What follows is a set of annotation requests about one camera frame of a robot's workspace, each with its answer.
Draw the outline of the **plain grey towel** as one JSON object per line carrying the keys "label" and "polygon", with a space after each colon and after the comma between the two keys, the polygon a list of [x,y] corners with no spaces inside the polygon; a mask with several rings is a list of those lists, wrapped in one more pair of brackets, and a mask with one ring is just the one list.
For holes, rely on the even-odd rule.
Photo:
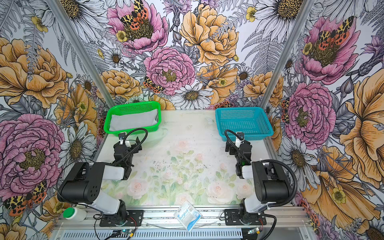
{"label": "plain grey towel", "polygon": [[112,115],[109,131],[123,131],[129,129],[150,127],[158,123],[158,110],[139,114],[116,116]]}

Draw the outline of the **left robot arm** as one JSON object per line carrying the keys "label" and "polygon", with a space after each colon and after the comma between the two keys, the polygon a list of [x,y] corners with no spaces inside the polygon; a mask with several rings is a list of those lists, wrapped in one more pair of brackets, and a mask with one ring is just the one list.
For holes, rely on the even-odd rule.
{"label": "left robot arm", "polygon": [[110,223],[122,226],[129,219],[125,202],[109,196],[101,190],[103,180],[127,180],[134,167],[133,155],[142,150],[148,131],[137,128],[128,134],[119,134],[114,144],[114,158],[111,163],[76,163],[59,187],[58,200],[82,205],[102,214]]}

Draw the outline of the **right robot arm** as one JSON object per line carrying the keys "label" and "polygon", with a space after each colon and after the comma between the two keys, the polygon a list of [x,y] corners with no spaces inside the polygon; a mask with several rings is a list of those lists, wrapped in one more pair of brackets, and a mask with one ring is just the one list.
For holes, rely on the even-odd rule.
{"label": "right robot arm", "polygon": [[252,180],[254,193],[241,199],[237,213],[225,211],[227,225],[264,224],[266,210],[290,203],[298,190],[294,171],[278,160],[251,161],[252,145],[242,132],[225,130],[225,151],[236,158],[236,175],[243,180]]}

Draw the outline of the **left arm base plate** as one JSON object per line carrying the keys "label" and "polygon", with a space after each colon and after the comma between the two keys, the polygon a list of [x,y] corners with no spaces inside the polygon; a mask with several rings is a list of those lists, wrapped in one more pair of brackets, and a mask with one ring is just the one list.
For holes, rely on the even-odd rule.
{"label": "left arm base plate", "polygon": [[140,227],[143,210],[127,210],[125,214],[105,215],[100,220],[100,227]]}

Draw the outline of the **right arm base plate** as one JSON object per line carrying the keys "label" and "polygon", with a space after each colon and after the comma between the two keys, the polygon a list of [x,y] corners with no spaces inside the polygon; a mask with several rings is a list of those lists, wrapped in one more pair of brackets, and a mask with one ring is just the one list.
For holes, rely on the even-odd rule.
{"label": "right arm base plate", "polygon": [[226,226],[261,226],[267,223],[264,216],[247,212],[240,214],[235,209],[225,209],[224,218]]}

